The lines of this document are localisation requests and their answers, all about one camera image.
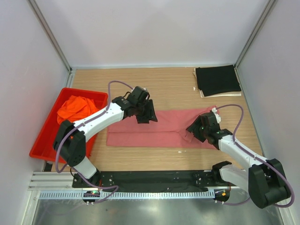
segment folded black cloth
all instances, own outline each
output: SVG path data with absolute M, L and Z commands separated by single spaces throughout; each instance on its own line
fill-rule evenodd
M 204 96 L 241 91 L 234 66 L 196 68 L 197 85 Z

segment pink cloth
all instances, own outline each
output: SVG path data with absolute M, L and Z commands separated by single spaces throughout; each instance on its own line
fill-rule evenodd
M 107 146 L 171 147 L 216 149 L 207 141 L 202 143 L 186 131 L 204 109 L 156 111 L 158 122 L 138 124 L 135 116 L 110 125 L 107 129 Z

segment wooden surface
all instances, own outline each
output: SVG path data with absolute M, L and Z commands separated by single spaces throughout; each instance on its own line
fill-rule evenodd
M 245 116 L 237 138 L 261 154 L 244 97 L 201 98 L 199 91 L 193 90 L 196 80 L 191 67 L 77 70 L 73 88 L 107 92 L 107 84 L 111 80 L 124 81 L 133 87 L 146 87 L 155 110 L 204 108 L 230 103 L 242 105 Z M 126 91 L 126 86 L 113 84 L 112 98 L 124 95 Z M 220 110 L 220 115 L 221 128 L 233 131 L 240 118 L 240 109 L 227 107 Z M 205 170 L 225 160 L 236 164 L 229 155 L 219 150 L 108 147 L 106 129 L 98 133 L 90 160 L 100 171 Z

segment metal floor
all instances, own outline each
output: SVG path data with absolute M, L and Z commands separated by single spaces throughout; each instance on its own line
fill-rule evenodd
M 245 193 L 231 191 L 231 203 L 244 201 Z M 212 199 L 111 200 L 80 206 L 82 200 L 39 200 L 34 225 L 283 225 L 278 208 L 215 204 Z

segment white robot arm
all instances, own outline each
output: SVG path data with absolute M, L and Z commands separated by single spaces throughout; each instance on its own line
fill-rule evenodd
M 214 108 L 208 113 L 200 115 L 194 123 L 187 128 L 194 137 L 204 142 L 208 140 L 218 150 L 227 153 L 242 165 L 241 170 L 230 162 L 222 162 L 213 166 L 218 170 L 216 179 L 230 182 L 249 193 L 251 200 L 259 207 L 278 203 L 291 196 L 287 184 L 271 170 L 269 164 L 285 178 L 285 172 L 277 159 L 268 160 L 259 156 L 247 146 L 233 137 L 227 129 L 221 129 L 221 118 Z
M 138 123 L 149 123 L 150 120 L 157 122 L 153 101 L 149 98 L 150 95 L 146 89 L 135 87 L 126 98 L 120 96 L 112 100 L 108 109 L 102 109 L 74 123 L 68 120 L 62 122 L 53 148 L 57 151 L 66 134 L 78 125 L 84 124 L 63 143 L 60 156 L 91 184 L 99 186 L 100 171 L 85 156 L 85 143 L 107 126 L 127 117 L 136 116 Z

